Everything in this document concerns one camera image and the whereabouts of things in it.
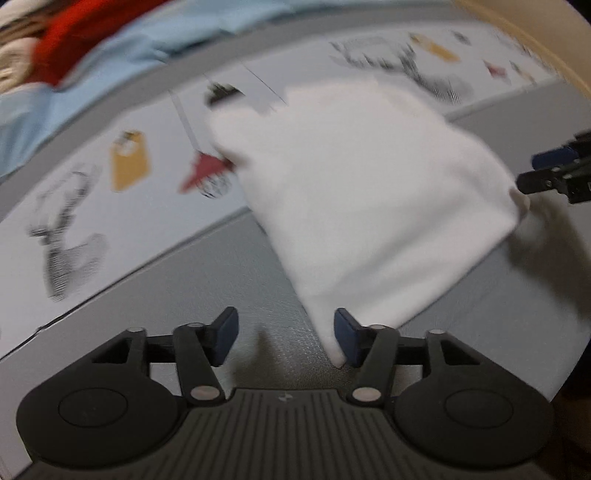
blue fabric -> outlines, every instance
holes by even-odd
[[[431,0],[445,3],[449,0]],[[307,9],[424,0],[174,0],[138,18],[87,54],[68,88],[28,86],[0,95],[0,177],[25,164],[76,115],[118,85],[204,40]]]

yellow tag illustration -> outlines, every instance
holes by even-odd
[[[409,33],[408,36],[423,50],[428,51],[436,57],[439,57],[443,61],[448,63],[457,63],[461,60],[460,57],[458,57],[454,52],[442,47],[441,45],[438,45],[426,35],[421,35],[419,33]]]
[[[124,132],[111,147],[113,190],[122,192],[150,175],[150,161],[144,134]]]

white fabric pile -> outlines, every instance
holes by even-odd
[[[260,115],[228,103],[210,126],[330,360],[333,315],[399,327],[517,225],[526,201],[474,136],[377,82],[288,91]]]
[[[0,48],[0,93],[21,85],[33,69],[36,38],[20,38]]]
[[[52,2],[54,0],[9,0],[0,7],[0,30]]]

gray table surface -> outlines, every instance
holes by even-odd
[[[0,218],[118,113],[200,73],[311,34],[419,19],[470,20],[446,5],[318,12],[199,48],[119,89],[47,144],[0,187]],[[483,138],[517,174],[529,169],[533,153],[591,128],[591,108],[558,82],[454,122]],[[555,193],[532,200],[516,232],[401,331],[449,330],[551,398],[591,335],[591,205],[571,207]],[[128,326],[163,335],[183,323],[208,322],[227,305],[238,308],[241,333],[216,369],[226,390],[350,383],[353,372],[330,365],[265,235],[243,212],[123,279],[0,361],[0,476],[9,480],[30,462],[15,427],[16,409],[30,389]],[[173,369],[155,365],[152,375],[178,390]]]

